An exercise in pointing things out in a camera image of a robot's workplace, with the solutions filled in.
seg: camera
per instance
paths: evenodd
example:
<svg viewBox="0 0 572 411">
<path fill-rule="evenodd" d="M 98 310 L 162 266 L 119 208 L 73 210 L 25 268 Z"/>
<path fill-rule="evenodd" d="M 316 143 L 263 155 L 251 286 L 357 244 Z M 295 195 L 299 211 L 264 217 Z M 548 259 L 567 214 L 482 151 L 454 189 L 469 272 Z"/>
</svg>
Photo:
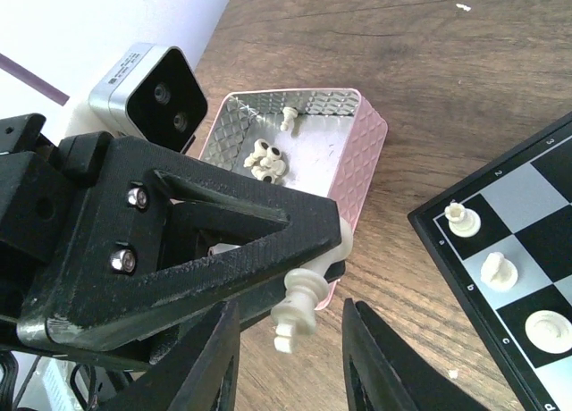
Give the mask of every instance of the camera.
<svg viewBox="0 0 572 411">
<path fill-rule="evenodd" d="M 206 116 L 206 98 L 176 46 L 137 43 L 93 87 L 88 104 L 119 135 L 185 152 Z"/>
</svg>

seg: wooden table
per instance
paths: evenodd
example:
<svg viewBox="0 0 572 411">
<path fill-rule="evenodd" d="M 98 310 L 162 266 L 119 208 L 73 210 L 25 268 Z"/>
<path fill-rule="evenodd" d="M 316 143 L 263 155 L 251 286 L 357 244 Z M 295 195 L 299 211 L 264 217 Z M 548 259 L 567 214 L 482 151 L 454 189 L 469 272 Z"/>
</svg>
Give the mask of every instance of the wooden table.
<svg viewBox="0 0 572 411">
<path fill-rule="evenodd" d="M 569 1 L 230 1 L 198 66 L 211 106 L 201 138 L 228 92 L 280 87 L 358 88 L 390 126 L 318 333 L 285 356 L 270 320 L 245 331 L 237 410 L 347 409 L 345 298 L 367 301 L 441 373 L 458 370 L 486 406 L 521 409 L 406 216 L 571 110 Z"/>
</svg>

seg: chessboard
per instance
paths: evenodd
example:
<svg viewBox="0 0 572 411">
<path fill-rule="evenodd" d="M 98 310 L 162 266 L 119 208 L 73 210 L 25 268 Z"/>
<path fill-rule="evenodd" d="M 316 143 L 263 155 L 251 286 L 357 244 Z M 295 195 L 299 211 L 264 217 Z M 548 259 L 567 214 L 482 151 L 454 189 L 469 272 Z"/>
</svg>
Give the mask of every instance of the chessboard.
<svg viewBox="0 0 572 411">
<path fill-rule="evenodd" d="M 569 113 L 409 214 L 525 409 L 572 410 L 571 203 Z"/>
</svg>

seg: bolt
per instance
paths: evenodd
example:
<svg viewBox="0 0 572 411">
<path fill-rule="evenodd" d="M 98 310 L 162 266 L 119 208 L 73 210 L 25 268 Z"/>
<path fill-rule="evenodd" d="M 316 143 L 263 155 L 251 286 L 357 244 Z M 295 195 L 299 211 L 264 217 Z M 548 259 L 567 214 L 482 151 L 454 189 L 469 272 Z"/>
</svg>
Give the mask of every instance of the bolt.
<svg viewBox="0 0 572 411">
<path fill-rule="evenodd" d="M 130 206 L 144 210 L 147 208 L 149 198 L 143 188 L 133 188 L 127 193 L 127 202 Z"/>
<path fill-rule="evenodd" d="M 124 248 L 111 255 L 110 258 L 112 268 L 119 273 L 131 273 L 135 269 L 137 259 L 135 254 L 129 249 Z"/>
</svg>

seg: gray square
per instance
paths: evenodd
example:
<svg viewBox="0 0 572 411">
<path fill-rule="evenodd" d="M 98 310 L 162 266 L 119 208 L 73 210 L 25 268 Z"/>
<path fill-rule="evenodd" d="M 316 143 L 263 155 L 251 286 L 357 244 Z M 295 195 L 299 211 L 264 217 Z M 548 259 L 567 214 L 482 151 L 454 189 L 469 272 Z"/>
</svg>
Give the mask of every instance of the gray square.
<svg viewBox="0 0 572 411">
<path fill-rule="evenodd" d="M 572 356 L 557 360 L 551 364 L 534 369 L 536 376 L 544 385 L 555 404 L 553 408 L 543 404 L 545 409 L 572 409 Z"/>
<path fill-rule="evenodd" d="M 531 164 L 521 165 L 484 188 L 481 194 L 513 233 L 568 205 Z"/>
<path fill-rule="evenodd" d="M 556 289 L 559 290 L 562 296 L 566 298 L 572 306 L 572 276 L 565 277 L 562 280 L 555 282 L 554 286 L 556 286 Z"/>
<path fill-rule="evenodd" d="M 481 281 L 481 266 L 492 252 L 501 252 L 518 270 L 518 281 L 506 292 L 497 292 Z M 463 261 L 463 265 L 493 309 L 501 308 L 550 284 L 543 269 L 528 254 L 520 241 L 511 235 Z"/>
</svg>

